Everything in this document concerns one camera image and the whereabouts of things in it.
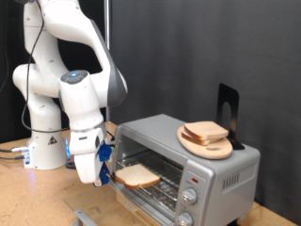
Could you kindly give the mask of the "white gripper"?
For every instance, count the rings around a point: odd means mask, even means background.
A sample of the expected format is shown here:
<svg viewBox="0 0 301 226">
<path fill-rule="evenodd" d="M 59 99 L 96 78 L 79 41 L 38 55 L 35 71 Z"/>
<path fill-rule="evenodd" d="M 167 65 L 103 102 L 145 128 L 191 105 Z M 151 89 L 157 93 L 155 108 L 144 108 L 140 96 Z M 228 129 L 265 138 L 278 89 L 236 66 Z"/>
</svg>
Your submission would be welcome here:
<svg viewBox="0 0 301 226">
<path fill-rule="evenodd" d="M 93 184 L 95 187 L 102 186 L 100 172 L 103 162 L 96 150 L 89 153 L 77 153 L 74 156 L 74 163 L 82 183 Z"/>
</svg>

